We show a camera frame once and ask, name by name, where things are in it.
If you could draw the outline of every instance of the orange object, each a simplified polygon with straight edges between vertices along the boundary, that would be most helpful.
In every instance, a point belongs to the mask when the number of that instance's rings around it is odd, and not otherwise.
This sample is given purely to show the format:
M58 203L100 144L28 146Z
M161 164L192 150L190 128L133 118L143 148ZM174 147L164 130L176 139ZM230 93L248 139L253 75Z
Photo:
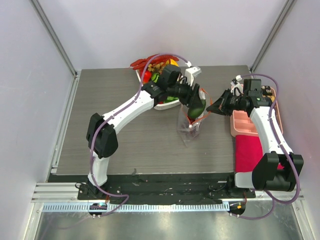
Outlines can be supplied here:
M175 60L169 59L169 61L170 61L171 65L175 65L175 66L179 67L178 63Z
M276 91L272 87L271 92L274 96L276 96ZM284 131L282 128L279 106L277 102L275 103L274 110L276 121L279 124L281 133L283 134ZM258 132L255 125L245 111L233 111L230 117L230 132L233 137L237 135L258 137Z

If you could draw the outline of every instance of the cucumber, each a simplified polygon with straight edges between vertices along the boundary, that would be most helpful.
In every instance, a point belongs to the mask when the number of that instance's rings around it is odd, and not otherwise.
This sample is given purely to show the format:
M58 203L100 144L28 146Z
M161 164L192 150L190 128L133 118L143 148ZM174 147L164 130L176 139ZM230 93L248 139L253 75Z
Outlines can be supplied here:
M163 103L167 104L167 103L171 103L171 102L173 102L173 101L175 101L175 100L179 100L179 98L178 98L178 97L173 97L173 96L168 96L168 97L166 98L166 100L163 101Z
M196 119L197 117L199 117L205 110L206 108L206 100L205 99L201 99L202 102L202 107L200 108L189 108L188 110L188 117L191 119Z
M158 78L159 78L160 74L158 72L155 72L152 76L151 76L151 81L154 83L157 83Z

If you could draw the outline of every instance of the red cloth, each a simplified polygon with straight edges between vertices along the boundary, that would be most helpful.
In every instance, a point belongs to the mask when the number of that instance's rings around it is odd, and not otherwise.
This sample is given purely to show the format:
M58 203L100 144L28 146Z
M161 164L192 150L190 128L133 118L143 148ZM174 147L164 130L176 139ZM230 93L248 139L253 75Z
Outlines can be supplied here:
M262 158L262 147L257 136L235 136L235 172L252 172Z

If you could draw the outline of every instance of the gray table surface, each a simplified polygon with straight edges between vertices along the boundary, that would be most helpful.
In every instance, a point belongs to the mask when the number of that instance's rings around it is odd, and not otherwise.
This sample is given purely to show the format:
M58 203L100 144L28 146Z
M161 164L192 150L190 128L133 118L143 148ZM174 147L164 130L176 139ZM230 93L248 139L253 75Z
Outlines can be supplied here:
M246 65L203 66L195 80L218 99L236 75L249 73ZM86 140L92 114L107 113L131 98L139 86L130 68L82 70L57 168L58 175L89 172ZM230 118L211 114L201 133L186 147L177 133L180 107L149 110L118 134L108 174L225 173L234 170L234 143Z

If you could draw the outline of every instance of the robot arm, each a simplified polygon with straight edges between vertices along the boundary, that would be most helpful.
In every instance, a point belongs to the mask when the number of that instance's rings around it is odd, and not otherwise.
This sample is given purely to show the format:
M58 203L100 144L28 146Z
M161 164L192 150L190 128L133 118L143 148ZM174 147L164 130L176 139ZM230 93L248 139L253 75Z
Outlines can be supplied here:
M278 144L270 118L280 144L289 153L298 175L304 160L301 155L293 154L292 149L286 143L276 121L274 109L269 116L271 104L270 98L262 95L260 79L245 79L243 95L236 96L232 94L231 90L225 90L222 96L207 108L207 111L226 116L230 116L234 110L245 111L256 127L262 145L263 157L252 172L235 174L235 186L238 188L289 192L296 185L293 169ZM279 164L283 166L283 169L278 169Z
M200 73L199 67L189 67L185 70L183 80L179 81L181 69L174 65L168 65L164 68L156 83L150 81L143 85L137 99L135 95L113 111L103 115L99 115L98 113L92 115L86 135L89 148L92 146L93 136L98 127L104 121L111 118L99 131L94 143L94 162L92 172L88 175L88 184L92 191L95 192L97 190L94 187L93 176L98 186L102 186L107 182L107 169L110 156L118 148L117 134L134 118L152 109L159 102L167 99L168 96L178 97L180 102L190 109L203 108L199 97L200 86L198 84L192 86L194 78ZM121 111L130 103L132 103L130 107Z

